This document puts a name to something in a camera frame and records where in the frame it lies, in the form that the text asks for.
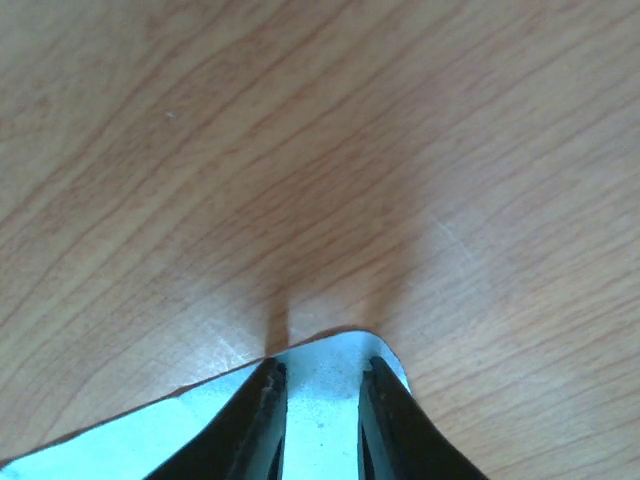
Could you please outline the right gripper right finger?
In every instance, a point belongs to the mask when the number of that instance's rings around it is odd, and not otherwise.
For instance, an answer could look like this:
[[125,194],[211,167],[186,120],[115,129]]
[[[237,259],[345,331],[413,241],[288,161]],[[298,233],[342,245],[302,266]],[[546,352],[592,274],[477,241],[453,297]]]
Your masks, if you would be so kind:
[[380,356],[363,372],[358,402],[360,479],[484,479],[436,428]]

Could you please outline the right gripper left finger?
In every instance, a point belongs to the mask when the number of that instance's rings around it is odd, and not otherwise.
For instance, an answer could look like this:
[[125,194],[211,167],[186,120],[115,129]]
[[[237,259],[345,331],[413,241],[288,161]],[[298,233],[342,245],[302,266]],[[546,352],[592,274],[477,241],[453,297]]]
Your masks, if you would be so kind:
[[287,369],[268,358],[206,427],[152,471],[150,479],[280,479]]

